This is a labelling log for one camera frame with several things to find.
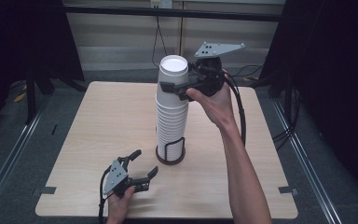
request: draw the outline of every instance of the wire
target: wire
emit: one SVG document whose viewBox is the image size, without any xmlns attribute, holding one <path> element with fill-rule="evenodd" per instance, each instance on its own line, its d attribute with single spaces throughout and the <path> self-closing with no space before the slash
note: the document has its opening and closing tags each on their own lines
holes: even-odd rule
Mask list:
<svg viewBox="0 0 358 224">
<path fill-rule="evenodd" d="M 157 29 L 156 29 L 156 34 L 155 34 L 155 43 L 154 43 L 154 46 L 153 46 L 152 63 L 153 63 L 153 65 L 158 67 L 158 65 L 156 65 L 156 63 L 154 62 L 154 56 L 155 56 L 155 52 L 156 52 L 156 43 L 157 43 L 157 35 L 158 35 L 158 33 L 159 33 L 159 36 L 161 38 L 162 46 L 164 47 L 165 56 L 167 56 L 168 53 L 167 53 L 167 50 L 165 48 L 164 38 L 162 37 L 161 29 L 159 28 L 159 19 L 158 19 L 158 17 L 156 17 L 156 20 L 157 20 Z"/>
<path fill-rule="evenodd" d="M 283 147 L 283 145 L 287 142 L 287 140 L 289 140 L 292 137 L 292 134 L 296 128 L 299 110 L 300 110 L 300 106 L 301 106 L 301 100 L 300 100 L 298 91 L 295 90 L 294 93 L 295 93 L 295 96 L 293 97 L 293 105 L 294 105 L 294 109 L 295 109 L 295 118 L 293 121 L 288 120 L 289 127 L 287 129 L 285 129 L 282 133 L 279 133 L 272 138 L 275 143 L 282 141 L 284 139 L 283 142 L 277 147 L 277 149 L 276 149 L 277 151 L 279 149 L 281 149 Z"/>
<path fill-rule="evenodd" d="M 252 64 L 252 65 L 245 65 L 244 67 L 242 67 L 241 69 L 240 69 L 240 71 L 237 73 L 237 74 L 235 74 L 234 76 L 232 76 L 232 77 L 248 77 L 248 76 L 250 76 L 250 75 L 253 75 L 255 72 L 257 72 L 258 70 L 260 70 L 262 67 L 264 66 L 264 64 L 261 64 L 261 65 L 254 65 L 254 64 Z M 240 75 L 240 72 L 244 69 L 244 68 L 247 68 L 247 67 L 257 67 L 253 72 L 251 72 L 251 73 L 249 73 L 249 74 L 245 74 L 245 75 Z"/>
<path fill-rule="evenodd" d="M 107 198 L 109 198 L 111 195 L 109 195 L 107 198 L 104 198 L 103 197 L 103 181 L 104 181 L 104 178 L 105 176 L 109 173 L 110 171 L 110 168 L 112 166 L 110 165 L 104 172 L 103 172 L 103 176 L 101 178 L 101 183 L 100 183 L 100 211 L 99 211 L 99 214 L 98 214 L 98 220 L 100 222 L 100 224 L 103 224 L 103 208 L 104 208 L 104 203 L 106 201 Z"/>
<path fill-rule="evenodd" d="M 190 77 L 197 77 L 197 76 L 199 76 L 200 74 L 197 73 L 197 72 L 189 72 L 188 75 L 189 75 Z"/>
<path fill-rule="evenodd" d="M 224 78 L 225 78 L 225 82 L 232 89 L 232 91 L 234 92 L 235 98 L 237 99 L 238 110 L 240 112 L 240 119 L 241 119 L 241 138 L 242 138 L 243 145 L 246 146 L 246 118 L 245 118 L 245 110 L 243 109 L 240 92 L 238 90 L 237 83 L 235 82 L 235 80 L 233 78 L 232 78 L 232 80 L 233 80 L 235 86 L 226 77 L 224 77 Z"/>
</svg>

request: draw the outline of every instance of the wooden table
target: wooden table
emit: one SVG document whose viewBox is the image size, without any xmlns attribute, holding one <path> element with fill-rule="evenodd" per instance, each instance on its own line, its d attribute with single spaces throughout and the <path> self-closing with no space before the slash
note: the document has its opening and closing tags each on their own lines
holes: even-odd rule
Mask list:
<svg viewBox="0 0 358 224">
<path fill-rule="evenodd" d="M 39 216 L 97 217 L 103 171 L 113 159 L 140 148 L 142 155 L 130 162 L 130 177 L 145 177 L 156 165 L 159 171 L 149 191 L 134 195 L 128 217 L 232 218 L 220 133 L 197 102 L 189 104 L 184 160 L 174 166 L 158 161 L 156 91 L 157 84 L 89 85 L 48 179 L 47 187 L 57 189 L 41 195 L 35 209 Z M 288 184 L 255 91 L 240 88 L 240 93 L 247 122 L 246 148 L 271 215 L 295 218 L 293 196 L 278 190 Z"/>
</svg>

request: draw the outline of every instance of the cup stack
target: cup stack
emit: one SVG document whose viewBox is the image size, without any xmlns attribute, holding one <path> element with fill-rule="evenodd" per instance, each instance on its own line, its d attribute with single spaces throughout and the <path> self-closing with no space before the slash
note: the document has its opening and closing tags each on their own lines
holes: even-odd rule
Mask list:
<svg viewBox="0 0 358 224">
<path fill-rule="evenodd" d="M 177 55 L 166 56 L 161 60 L 158 72 L 156 154 L 161 162 L 176 164 L 185 156 L 188 100 L 181 101 L 174 93 L 163 92 L 160 81 L 175 85 L 188 82 L 187 60 Z"/>
</svg>

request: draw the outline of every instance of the metal bracket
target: metal bracket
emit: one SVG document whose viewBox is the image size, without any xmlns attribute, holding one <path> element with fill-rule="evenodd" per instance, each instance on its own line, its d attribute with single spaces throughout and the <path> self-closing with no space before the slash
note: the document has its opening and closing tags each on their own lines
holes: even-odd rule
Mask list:
<svg viewBox="0 0 358 224">
<path fill-rule="evenodd" d="M 204 42 L 202 46 L 197 50 L 194 57 L 196 58 L 215 58 L 221 54 L 229 53 L 237 49 L 244 49 L 245 45 L 242 43 L 240 45 L 229 45 L 229 44 L 214 44 Z"/>
<path fill-rule="evenodd" d="M 106 184 L 103 189 L 103 194 L 107 194 L 111 189 L 115 188 L 122 180 L 128 176 L 127 172 L 121 166 L 120 162 L 114 160 L 110 167 L 109 176 L 106 179 Z"/>
<path fill-rule="evenodd" d="M 42 194 L 54 194 L 56 189 L 56 187 L 43 187 L 42 189 L 34 189 L 32 195 L 40 196 Z"/>
<path fill-rule="evenodd" d="M 279 187 L 278 190 L 279 190 L 280 194 L 290 193 L 293 196 L 296 196 L 298 194 L 297 189 L 291 189 L 289 186 L 287 186 L 287 187 Z"/>
</svg>

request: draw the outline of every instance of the aluminum rail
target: aluminum rail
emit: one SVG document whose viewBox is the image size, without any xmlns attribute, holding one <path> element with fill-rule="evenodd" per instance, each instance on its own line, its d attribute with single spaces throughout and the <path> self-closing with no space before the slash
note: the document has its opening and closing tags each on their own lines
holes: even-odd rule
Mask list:
<svg viewBox="0 0 358 224">
<path fill-rule="evenodd" d="M 19 139 L 17 140 L 15 146 L 11 149 L 10 154 L 7 157 L 7 160 L 5 161 L 4 165 L 2 166 L 0 170 L 0 195 L 2 191 L 5 188 L 5 185 L 10 178 L 11 173 L 13 173 L 13 170 L 15 168 L 15 165 L 17 161 L 20 159 L 20 156 L 25 149 L 29 139 L 31 138 L 34 129 L 37 126 L 37 123 L 40 120 L 42 111 L 46 108 L 46 105 L 48 104 L 48 97 L 43 99 L 43 102 L 41 103 L 40 109 L 35 114 L 32 121 L 25 125 L 24 129 L 21 132 L 21 135 Z"/>
<path fill-rule="evenodd" d="M 289 128 L 289 125 L 285 119 L 284 110 L 278 101 L 274 101 L 275 109 L 278 113 L 279 119 L 283 125 L 284 129 Z M 322 185 L 321 180 L 317 176 L 315 169 L 313 169 L 312 164 L 307 156 L 305 149 L 302 147 L 300 140 L 297 137 L 297 134 L 293 132 L 290 136 L 290 142 L 292 144 L 293 149 L 297 155 L 297 158 L 304 170 L 307 179 L 310 182 L 310 186 L 315 193 L 315 196 L 321 206 L 322 210 L 324 211 L 324 215 L 327 218 L 329 224 L 341 224 L 341 220 L 339 218 L 338 212 L 334 204 L 332 203 L 330 197 L 328 196 L 327 192 Z"/>
<path fill-rule="evenodd" d="M 90 14 L 109 14 L 109 15 L 133 15 L 133 16 L 159 16 L 159 17 L 179 17 L 179 18 L 198 18 L 198 19 L 218 19 L 234 21 L 291 21 L 298 18 L 284 18 L 274 14 L 252 14 L 238 12 L 219 12 L 202 11 L 187 9 L 167 9 L 149 7 L 101 7 L 88 5 L 62 4 L 62 6 L 37 5 L 37 4 L 17 4 L 13 5 L 16 10 L 46 10 L 50 12 L 68 13 L 90 13 Z"/>
</svg>

